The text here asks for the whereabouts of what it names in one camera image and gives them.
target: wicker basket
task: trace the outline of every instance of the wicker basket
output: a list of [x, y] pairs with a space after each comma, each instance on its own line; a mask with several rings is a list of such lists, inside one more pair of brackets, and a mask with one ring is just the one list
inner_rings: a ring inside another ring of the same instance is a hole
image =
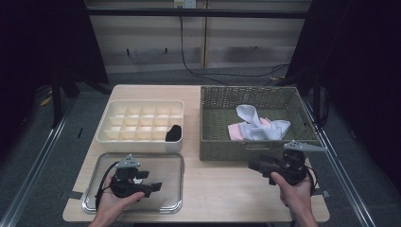
[[[291, 122], [283, 140], [232, 141], [227, 127], [243, 121], [235, 110], [242, 104], [253, 105], [260, 117]], [[311, 145], [320, 144], [296, 88], [230, 86], [200, 88], [201, 160], [248, 160], [257, 157], [260, 152], [281, 158], [283, 145], [291, 140]]]

